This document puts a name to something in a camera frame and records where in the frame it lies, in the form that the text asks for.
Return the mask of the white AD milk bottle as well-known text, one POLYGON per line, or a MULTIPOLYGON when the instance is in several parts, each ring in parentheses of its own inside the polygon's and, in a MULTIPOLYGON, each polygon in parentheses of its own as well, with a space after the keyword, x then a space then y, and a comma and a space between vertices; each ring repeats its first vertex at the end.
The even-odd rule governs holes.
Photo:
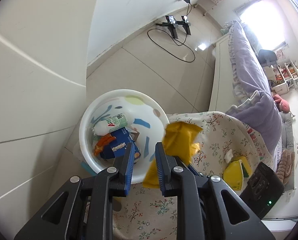
POLYGON ((133 121, 134 119, 129 114, 120 113, 99 121, 91 130, 94 135, 105 136, 118 129, 131 125, 133 121))

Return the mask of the white patterned trash bin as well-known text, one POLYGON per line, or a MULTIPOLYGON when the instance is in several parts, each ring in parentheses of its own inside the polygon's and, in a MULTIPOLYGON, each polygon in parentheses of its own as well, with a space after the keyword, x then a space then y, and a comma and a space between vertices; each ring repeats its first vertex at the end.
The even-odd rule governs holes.
POLYGON ((130 89, 113 90, 86 109, 79 127, 80 149, 86 163, 99 173, 123 156, 131 142, 134 145, 131 182, 138 184, 144 180, 167 124, 164 110, 148 95, 130 89))

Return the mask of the small white tissue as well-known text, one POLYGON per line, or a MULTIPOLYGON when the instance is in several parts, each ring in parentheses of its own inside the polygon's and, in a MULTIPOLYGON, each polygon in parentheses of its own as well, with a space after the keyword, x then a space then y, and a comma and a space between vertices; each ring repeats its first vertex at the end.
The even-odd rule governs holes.
POLYGON ((233 152, 232 149, 230 149, 225 155, 224 155, 224 160, 227 164, 231 162, 231 159, 233 158, 233 152))

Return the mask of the blue biscuit box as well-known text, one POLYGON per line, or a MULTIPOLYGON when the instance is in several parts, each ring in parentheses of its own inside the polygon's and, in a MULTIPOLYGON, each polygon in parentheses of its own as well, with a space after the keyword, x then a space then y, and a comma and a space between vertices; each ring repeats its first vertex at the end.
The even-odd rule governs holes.
POLYGON ((133 142, 135 146, 134 161, 137 162, 140 159, 140 150, 136 146, 135 141, 126 128, 118 129, 117 131, 111 132, 110 134, 115 136, 116 140, 104 147, 103 152, 99 154, 102 159, 109 160, 123 156, 129 142, 133 142))

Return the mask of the pink plush toy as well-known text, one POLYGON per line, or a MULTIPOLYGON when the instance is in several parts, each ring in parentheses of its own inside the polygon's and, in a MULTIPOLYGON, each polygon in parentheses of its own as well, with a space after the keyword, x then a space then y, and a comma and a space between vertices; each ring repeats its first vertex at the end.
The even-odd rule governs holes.
POLYGON ((286 100, 284 100, 279 94, 275 94, 273 96, 273 100, 280 112, 283 112, 283 113, 290 112, 289 103, 286 100))

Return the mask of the white bookshelf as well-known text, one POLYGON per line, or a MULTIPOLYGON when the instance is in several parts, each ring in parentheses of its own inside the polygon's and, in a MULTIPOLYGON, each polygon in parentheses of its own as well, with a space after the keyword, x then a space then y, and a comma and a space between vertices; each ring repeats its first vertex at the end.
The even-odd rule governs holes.
POLYGON ((272 94, 287 94, 298 89, 298 68, 292 61, 271 64, 263 67, 272 94))

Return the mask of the black tripod device near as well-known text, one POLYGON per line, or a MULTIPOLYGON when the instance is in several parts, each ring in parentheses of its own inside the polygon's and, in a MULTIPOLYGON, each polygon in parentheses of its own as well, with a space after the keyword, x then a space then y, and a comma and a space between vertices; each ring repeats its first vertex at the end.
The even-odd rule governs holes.
POLYGON ((178 34, 176 31, 176 28, 178 26, 177 21, 175 20, 173 15, 166 15, 165 19, 167 20, 167 22, 163 22, 163 23, 156 23, 156 26, 159 27, 167 27, 167 29, 170 32, 170 35, 172 38, 174 39, 178 39, 178 34))

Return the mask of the grey pillow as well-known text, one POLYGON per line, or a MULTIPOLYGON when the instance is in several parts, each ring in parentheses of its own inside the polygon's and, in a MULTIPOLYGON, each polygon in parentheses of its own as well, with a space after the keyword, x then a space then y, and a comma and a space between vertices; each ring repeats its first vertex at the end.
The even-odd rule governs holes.
POLYGON ((293 127, 292 127, 292 116, 291 113, 280 112, 282 119, 282 149, 294 152, 294 137, 293 137, 293 127))

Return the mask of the black tripod device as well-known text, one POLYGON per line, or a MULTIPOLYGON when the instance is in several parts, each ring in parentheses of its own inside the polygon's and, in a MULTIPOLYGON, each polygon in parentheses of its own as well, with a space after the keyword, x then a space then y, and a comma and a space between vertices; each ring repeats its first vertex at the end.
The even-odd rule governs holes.
POLYGON ((156 23, 156 26, 159 27, 167 27, 167 29, 170 32, 170 35, 172 38, 174 39, 178 39, 178 34, 176 31, 176 28, 178 26, 177 21, 175 20, 173 15, 166 15, 165 19, 167 20, 167 22, 163 22, 163 23, 156 23))
POLYGON ((190 25, 191 23, 188 20, 187 16, 182 16, 181 21, 177 21, 178 25, 181 25, 186 32, 186 35, 191 35, 190 25))

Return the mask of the yellow paper cup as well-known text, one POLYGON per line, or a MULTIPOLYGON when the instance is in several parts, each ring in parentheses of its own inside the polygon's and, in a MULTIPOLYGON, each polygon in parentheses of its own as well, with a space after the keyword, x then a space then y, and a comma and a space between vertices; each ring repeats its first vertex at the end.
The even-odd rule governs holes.
POLYGON ((241 191, 243 188, 242 160, 229 163, 223 172, 223 180, 234 190, 241 191))

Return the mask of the blue office chair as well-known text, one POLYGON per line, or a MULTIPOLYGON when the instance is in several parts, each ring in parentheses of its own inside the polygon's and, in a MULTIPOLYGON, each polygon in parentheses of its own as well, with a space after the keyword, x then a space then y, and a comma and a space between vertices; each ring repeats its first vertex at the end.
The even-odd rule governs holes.
POLYGON ((274 51, 261 49, 258 52, 258 61, 262 67, 277 65, 277 56, 274 51))

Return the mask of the floral tablecloth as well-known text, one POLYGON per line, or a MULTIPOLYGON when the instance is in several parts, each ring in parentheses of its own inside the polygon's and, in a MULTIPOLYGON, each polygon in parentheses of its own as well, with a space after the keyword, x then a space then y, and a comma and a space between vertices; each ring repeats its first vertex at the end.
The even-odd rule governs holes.
POLYGON ((241 191, 234 191, 224 180, 229 164, 224 155, 232 149, 232 161, 245 156, 252 168, 263 162, 285 183, 288 168, 277 170, 274 153, 270 154, 255 129, 222 112, 174 114, 170 123, 196 124, 203 130, 195 142, 200 150, 185 165, 177 165, 172 178, 176 195, 164 197, 157 189, 131 187, 127 198, 119 200, 121 209, 113 215, 113 233, 117 239, 273 239, 268 228, 240 198, 249 178, 243 178, 241 191))

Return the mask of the orange snack wrapper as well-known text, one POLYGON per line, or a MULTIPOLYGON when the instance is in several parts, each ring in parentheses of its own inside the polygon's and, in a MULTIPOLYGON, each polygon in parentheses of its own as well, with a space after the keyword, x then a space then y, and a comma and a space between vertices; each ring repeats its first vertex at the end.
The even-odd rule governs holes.
POLYGON ((94 148, 94 156, 98 156, 101 152, 103 152, 103 149, 105 146, 109 145, 112 141, 115 141, 116 137, 112 136, 110 133, 102 136, 94 148))

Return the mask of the yellow snack wrapper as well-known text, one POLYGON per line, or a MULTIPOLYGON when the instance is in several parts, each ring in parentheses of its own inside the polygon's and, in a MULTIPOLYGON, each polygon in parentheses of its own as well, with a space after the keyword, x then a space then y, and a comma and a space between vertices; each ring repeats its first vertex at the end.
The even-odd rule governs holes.
MULTIPOLYGON (((192 163, 192 157, 201 149, 195 139, 202 130, 196 124, 188 124, 182 121, 168 124, 162 140, 165 154, 180 157, 185 165, 189 165, 192 163)), ((142 185, 149 189, 159 188, 156 158, 152 161, 142 185)))

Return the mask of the black tripod device far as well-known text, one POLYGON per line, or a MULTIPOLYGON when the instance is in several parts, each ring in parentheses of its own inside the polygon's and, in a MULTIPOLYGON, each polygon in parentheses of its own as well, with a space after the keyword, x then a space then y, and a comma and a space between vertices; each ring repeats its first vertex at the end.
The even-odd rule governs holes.
POLYGON ((187 16, 182 16, 181 21, 177 21, 178 25, 181 25, 186 32, 186 35, 191 35, 190 25, 191 23, 188 20, 187 16))

